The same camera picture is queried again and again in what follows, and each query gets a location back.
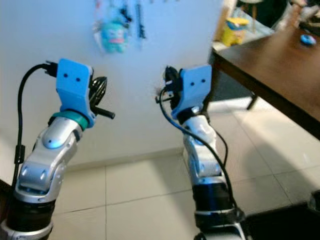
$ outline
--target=wooden table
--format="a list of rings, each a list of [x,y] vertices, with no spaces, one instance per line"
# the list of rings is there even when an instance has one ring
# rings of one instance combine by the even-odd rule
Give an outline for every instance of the wooden table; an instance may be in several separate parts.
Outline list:
[[[214,53],[211,92],[223,71],[265,99],[320,140],[320,37],[304,46],[302,29],[289,28],[243,45]]]

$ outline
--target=robotic arm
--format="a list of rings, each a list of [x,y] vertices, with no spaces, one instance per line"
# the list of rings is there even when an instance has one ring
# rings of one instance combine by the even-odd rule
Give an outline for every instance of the robotic arm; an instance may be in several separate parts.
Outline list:
[[[233,197],[228,173],[216,151],[216,132],[203,114],[203,101],[211,89],[211,66],[164,72],[165,87],[156,97],[165,118],[184,133],[188,168],[195,201],[195,223],[200,229],[194,240],[246,240],[244,213]],[[170,101],[171,116],[162,102]]]
[[[50,62],[50,66],[53,67],[47,68],[46,73],[56,77],[62,105],[37,137],[21,167],[7,218],[0,225],[1,240],[48,239],[66,166],[76,153],[83,132],[94,126],[98,114],[115,117],[97,107],[106,92],[106,77],[93,80],[91,67],[67,59],[58,64]]]

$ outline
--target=black cable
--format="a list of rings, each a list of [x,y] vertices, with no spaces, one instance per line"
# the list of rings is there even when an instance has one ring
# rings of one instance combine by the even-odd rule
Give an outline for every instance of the black cable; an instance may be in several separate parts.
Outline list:
[[[183,132],[184,134],[186,135],[189,135],[191,137],[193,137],[194,139],[198,140],[199,142],[201,142],[203,145],[205,145],[209,151],[213,154],[213,156],[215,157],[215,159],[217,160],[217,162],[219,163],[220,167],[221,167],[221,170],[224,174],[224,177],[225,177],[225,181],[226,181],[226,185],[228,187],[228,192],[229,192],[229,195],[230,195],[230,200],[231,202],[233,203],[234,207],[237,208],[238,205],[236,203],[236,200],[234,198],[234,193],[233,193],[233,190],[232,190],[232,186],[231,186],[231,182],[230,182],[230,179],[229,179],[229,176],[228,176],[228,173],[226,171],[226,168],[224,166],[224,164],[222,163],[221,159],[219,158],[218,154],[215,152],[215,150],[213,150],[213,148],[205,141],[203,140],[201,137],[197,136],[196,134],[192,133],[191,131],[181,127],[179,124],[177,124],[176,122],[174,122],[169,116],[168,114],[166,113],[163,105],[162,105],[162,97],[163,97],[163,94],[164,92],[166,91],[166,88],[164,87],[162,90],[161,90],[161,93],[160,93],[160,96],[159,96],[159,104],[160,104],[160,109],[161,109],[161,112],[163,114],[163,116],[165,117],[165,119],[168,120],[169,123],[171,123],[174,127],[176,127],[177,129],[179,129],[181,132]]]
[[[228,160],[228,154],[229,154],[229,148],[228,148],[228,144],[226,142],[226,140],[222,137],[222,135],[214,129],[214,131],[216,132],[216,134],[219,136],[219,138],[221,139],[221,141],[223,142],[224,148],[225,148],[225,154],[224,154],[224,160],[223,160],[223,166],[226,167],[227,166],[227,160]]]
[[[18,137],[17,137],[17,144],[15,148],[15,156],[14,156],[14,172],[13,172],[13,179],[11,184],[11,189],[9,196],[6,199],[4,209],[1,214],[0,223],[6,218],[7,212],[9,210],[10,202],[12,200],[15,187],[17,184],[18,179],[18,173],[19,173],[19,165],[23,162],[24,158],[24,149],[25,147],[22,145],[22,130],[23,130],[23,118],[22,118],[22,95],[25,88],[25,84],[27,82],[27,79],[30,77],[30,75],[38,70],[38,69],[47,69],[48,64],[38,64],[34,67],[30,68],[29,71],[26,72],[26,74],[23,76],[19,91],[18,91],[18,102],[17,102],[17,110],[18,110]]]

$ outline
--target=tiled floor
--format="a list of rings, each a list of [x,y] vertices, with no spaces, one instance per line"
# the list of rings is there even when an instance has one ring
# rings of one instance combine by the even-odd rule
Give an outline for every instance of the tiled floor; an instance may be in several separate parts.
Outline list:
[[[320,141],[262,100],[246,111],[248,102],[210,106],[229,145],[238,205],[252,214],[307,200],[320,189]],[[221,141],[217,148],[223,156]],[[56,205],[50,240],[191,240],[198,233],[180,155],[69,172]]]

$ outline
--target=yellow object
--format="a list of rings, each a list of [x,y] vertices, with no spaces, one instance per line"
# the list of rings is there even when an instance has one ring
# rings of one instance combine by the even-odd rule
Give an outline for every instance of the yellow object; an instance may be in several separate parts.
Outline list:
[[[246,26],[249,20],[241,17],[229,17],[225,22],[224,33],[221,41],[227,47],[235,44],[242,44],[245,34]]]

